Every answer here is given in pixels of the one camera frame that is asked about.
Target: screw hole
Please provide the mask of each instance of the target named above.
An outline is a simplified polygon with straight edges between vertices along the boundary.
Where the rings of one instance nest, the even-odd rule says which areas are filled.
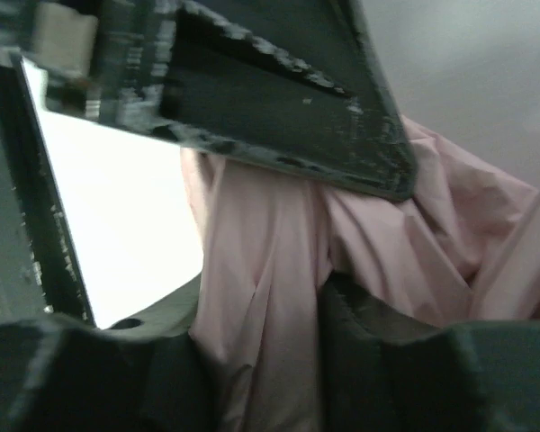
[[[127,319],[121,319],[116,324],[110,327],[110,330],[129,330],[129,329],[135,329],[136,327],[140,327],[142,325],[142,321],[138,318],[127,318]]]

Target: white background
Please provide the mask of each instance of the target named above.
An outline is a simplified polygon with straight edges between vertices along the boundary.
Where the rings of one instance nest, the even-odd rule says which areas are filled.
[[[364,10],[400,110],[540,186],[540,0],[364,0]],[[101,327],[200,271],[175,146],[39,116]]]

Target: gray wall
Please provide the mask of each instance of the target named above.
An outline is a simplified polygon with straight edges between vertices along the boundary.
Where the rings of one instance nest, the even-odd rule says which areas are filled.
[[[540,186],[540,0],[363,0],[401,111]]]

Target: pink fabric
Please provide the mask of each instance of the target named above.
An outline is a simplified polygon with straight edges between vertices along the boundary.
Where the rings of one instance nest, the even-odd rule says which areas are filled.
[[[205,252],[192,336],[220,431],[321,429],[316,297],[332,269],[438,326],[540,318],[536,190],[404,122],[419,175],[399,205],[182,150]]]

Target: crumpled fabric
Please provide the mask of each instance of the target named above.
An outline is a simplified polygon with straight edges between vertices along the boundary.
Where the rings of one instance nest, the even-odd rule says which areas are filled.
[[[219,431],[321,430],[317,291],[334,269],[435,326],[540,319],[540,194],[403,121],[419,173],[400,204],[182,149],[204,245],[191,336]]]

